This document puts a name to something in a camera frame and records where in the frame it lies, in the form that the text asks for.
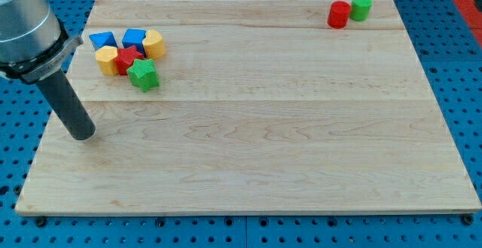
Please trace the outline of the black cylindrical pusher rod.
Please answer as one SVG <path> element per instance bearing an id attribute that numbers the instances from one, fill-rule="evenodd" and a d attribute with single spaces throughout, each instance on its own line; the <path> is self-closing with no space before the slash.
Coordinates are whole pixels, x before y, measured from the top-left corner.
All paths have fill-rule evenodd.
<path id="1" fill-rule="evenodd" d="M 39 80 L 36 86 L 73 139 L 89 139 L 95 133 L 95 124 L 63 70 L 58 69 L 52 75 Z"/>

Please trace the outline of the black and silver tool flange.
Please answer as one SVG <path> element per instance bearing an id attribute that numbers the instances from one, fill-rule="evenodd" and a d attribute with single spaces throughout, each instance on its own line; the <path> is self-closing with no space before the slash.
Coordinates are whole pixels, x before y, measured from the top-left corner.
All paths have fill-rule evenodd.
<path id="1" fill-rule="evenodd" d="M 65 30 L 59 39 L 44 53 L 23 62 L 1 63 L 1 78 L 20 80 L 25 84 L 34 84 L 44 80 L 61 69 L 61 65 L 83 44 L 81 36 L 68 37 Z"/>

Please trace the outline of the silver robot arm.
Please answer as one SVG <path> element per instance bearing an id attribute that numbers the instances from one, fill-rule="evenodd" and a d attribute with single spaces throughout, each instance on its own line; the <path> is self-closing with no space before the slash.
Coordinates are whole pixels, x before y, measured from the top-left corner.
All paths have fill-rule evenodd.
<path id="1" fill-rule="evenodd" d="M 34 84 L 76 140 L 96 127 L 62 70 L 83 44 L 70 36 L 48 0 L 1 0 L 1 75 Z"/>

